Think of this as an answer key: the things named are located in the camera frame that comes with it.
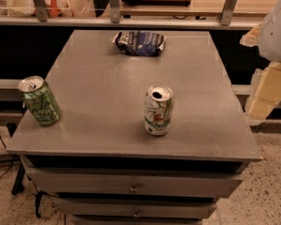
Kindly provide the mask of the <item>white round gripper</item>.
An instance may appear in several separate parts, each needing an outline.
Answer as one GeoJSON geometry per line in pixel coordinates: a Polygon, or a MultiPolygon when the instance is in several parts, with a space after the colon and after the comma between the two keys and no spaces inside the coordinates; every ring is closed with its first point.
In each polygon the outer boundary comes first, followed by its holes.
{"type": "Polygon", "coordinates": [[[257,69],[251,81],[251,94],[245,104],[248,117],[264,120],[281,101],[281,0],[278,0],[261,25],[242,36],[240,44],[259,45],[259,54],[272,61],[264,70],[257,69]]]}

